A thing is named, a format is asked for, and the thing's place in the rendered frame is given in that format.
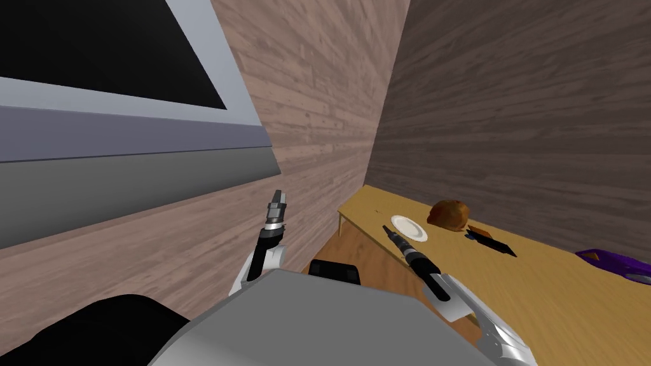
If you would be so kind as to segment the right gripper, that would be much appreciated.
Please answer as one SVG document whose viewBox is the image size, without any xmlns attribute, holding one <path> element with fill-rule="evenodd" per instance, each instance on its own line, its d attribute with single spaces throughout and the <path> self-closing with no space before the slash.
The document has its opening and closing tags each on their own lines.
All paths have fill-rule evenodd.
<svg viewBox="0 0 651 366">
<path fill-rule="evenodd" d="M 382 226 L 383 230 L 386 232 L 389 239 L 398 247 L 402 248 L 407 245 L 407 241 L 398 233 L 389 230 L 386 226 Z"/>
</svg>

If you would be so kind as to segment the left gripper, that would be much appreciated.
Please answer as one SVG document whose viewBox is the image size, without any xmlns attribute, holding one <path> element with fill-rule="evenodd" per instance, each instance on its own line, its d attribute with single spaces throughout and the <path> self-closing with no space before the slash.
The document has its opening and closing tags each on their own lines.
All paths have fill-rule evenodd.
<svg viewBox="0 0 651 366">
<path fill-rule="evenodd" d="M 286 207 L 286 194 L 282 190 L 276 190 L 268 204 L 266 222 L 283 222 Z"/>
</svg>

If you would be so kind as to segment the white plate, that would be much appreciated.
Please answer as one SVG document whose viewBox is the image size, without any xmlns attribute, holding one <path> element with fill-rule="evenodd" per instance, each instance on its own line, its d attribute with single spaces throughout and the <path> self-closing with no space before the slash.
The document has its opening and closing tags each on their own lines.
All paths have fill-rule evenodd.
<svg viewBox="0 0 651 366">
<path fill-rule="evenodd" d="M 401 235 L 413 241 L 426 242 L 428 234 L 415 221 L 402 215 L 393 215 L 390 218 L 391 223 Z"/>
</svg>

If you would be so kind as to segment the brown bread loaf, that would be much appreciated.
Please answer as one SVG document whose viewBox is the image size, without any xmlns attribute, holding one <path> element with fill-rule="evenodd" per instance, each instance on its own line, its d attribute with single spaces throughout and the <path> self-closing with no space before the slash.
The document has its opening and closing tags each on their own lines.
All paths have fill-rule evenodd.
<svg viewBox="0 0 651 366">
<path fill-rule="evenodd" d="M 449 231 L 463 231 L 469 218 L 469 207 L 458 200 L 437 202 L 429 212 L 427 223 Z"/>
</svg>

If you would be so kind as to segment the black and orange utensil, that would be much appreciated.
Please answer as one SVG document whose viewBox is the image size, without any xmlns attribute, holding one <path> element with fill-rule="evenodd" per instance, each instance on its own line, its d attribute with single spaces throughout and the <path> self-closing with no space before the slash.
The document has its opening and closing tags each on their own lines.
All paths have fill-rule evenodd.
<svg viewBox="0 0 651 366">
<path fill-rule="evenodd" d="M 489 232 L 483 229 L 479 229 L 478 227 L 474 226 L 468 226 L 466 232 L 466 237 L 470 238 L 471 240 L 476 240 L 480 244 L 489 247 L 497 252 L 517 257 L 515 252 L 511 249 L 510 246 L 508 246 L 508 244 L 492 238 Z"/>
</svg>

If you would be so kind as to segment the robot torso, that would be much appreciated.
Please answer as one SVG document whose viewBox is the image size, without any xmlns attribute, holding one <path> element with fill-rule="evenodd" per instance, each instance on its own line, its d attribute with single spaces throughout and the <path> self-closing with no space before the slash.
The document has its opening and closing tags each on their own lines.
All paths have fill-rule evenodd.
<svg viewBox="0 0 651 366">
<path fill-rule="evenodd" d="M 495 366 L 418 299 L 273 269 L 186 324 L 149 366 Z"/>
</svg>

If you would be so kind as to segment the yellow wooden table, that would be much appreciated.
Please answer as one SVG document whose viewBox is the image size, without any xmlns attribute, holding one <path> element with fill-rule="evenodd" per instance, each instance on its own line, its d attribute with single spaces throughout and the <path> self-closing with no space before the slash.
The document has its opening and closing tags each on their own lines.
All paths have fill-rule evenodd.
<svg viewBox="0 0 651 366">
<path fill-rule="evenodd" d="M 651 286 L 595 268 L 575 254 L 474 222 L 509 245 L 501 254 L 427 223 L 430 207 L 371 186 L 340 214 L 403 262 L 384 227 L 405 216 L 426 232 L 413 246 L 476 294 L 531 348 L 538 366 L 651 366 Z"/>
</svg>

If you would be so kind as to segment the grey framed black window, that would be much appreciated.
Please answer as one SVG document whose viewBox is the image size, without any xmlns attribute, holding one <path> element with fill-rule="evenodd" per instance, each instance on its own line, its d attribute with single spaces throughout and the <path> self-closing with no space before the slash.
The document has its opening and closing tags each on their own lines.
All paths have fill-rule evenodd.
<svg viewBox="0 0 651 366">
<path fill-rule="evenodd" d="M 211 0 L 0 0 L 0 249 L 279 173 Z"/>
</svg>

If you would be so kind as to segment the purple object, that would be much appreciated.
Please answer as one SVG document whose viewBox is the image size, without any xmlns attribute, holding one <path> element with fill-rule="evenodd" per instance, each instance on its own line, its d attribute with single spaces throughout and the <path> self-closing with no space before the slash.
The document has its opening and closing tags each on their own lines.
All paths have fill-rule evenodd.
<svg viewBox="0 0 651 366">
<path fill-rule="evenodd" d="M 575 255 L 590 265 L 636 283 L 651 285 L 651 264 L 597 248 L 581 250 Z"/>
</svg>

